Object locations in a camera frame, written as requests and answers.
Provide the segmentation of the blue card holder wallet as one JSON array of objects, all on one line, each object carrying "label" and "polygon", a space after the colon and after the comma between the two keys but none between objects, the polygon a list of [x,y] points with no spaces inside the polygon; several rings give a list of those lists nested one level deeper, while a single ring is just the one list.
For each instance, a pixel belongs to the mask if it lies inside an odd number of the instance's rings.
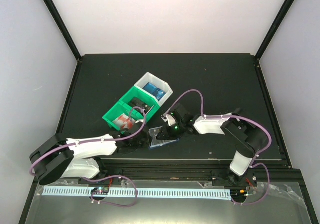
[{"label": "blue card holder wallet", "polygon": [[161,126],[159,127],[155,127],[155,128],[151,128],[149,130],[149,134],[150,137],[152,138],[152,141],[149,144],[149,149],[155,149],[164,145],[168,145],[170,143],[175,143],[178,142],[179,139],[175,139],[175,140],[158,140],[156,137],[157,135],[160,133],[161,130]]}]

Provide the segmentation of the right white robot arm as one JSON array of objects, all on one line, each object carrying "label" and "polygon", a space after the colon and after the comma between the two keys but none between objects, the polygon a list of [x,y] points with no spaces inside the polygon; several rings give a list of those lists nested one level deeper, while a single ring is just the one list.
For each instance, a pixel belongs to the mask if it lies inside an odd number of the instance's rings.
[{"label": "right white robot arm", "polygon": [[233,138],[236,152],[221,180],[228,181],[231,186],[240,185],[247,170],[253,167],[259,151],[272,142],[270,133],[263,126],[241,116],[241,113],[241,109],[236,109],[224,115],[192,115],[177,103],[162,116],[165,124],[158,129],[153,141],[176,141],[185,134],[221,134]]}]

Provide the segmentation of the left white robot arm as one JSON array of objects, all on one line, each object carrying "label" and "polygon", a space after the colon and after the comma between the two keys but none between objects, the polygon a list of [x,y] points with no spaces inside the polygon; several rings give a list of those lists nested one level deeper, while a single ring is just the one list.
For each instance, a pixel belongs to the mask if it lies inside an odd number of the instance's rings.
[{"label": "left white robot arm", "polygon": [[107,179],[107,170],[96,157],[129,154],[149,146],[151,142],[149,128],[143,120],[131,128],[97,137],[79,139],[56,134],[29,156],[29,173],[37,178],[40,185],[70,177],[84,177],[103,183]]}]

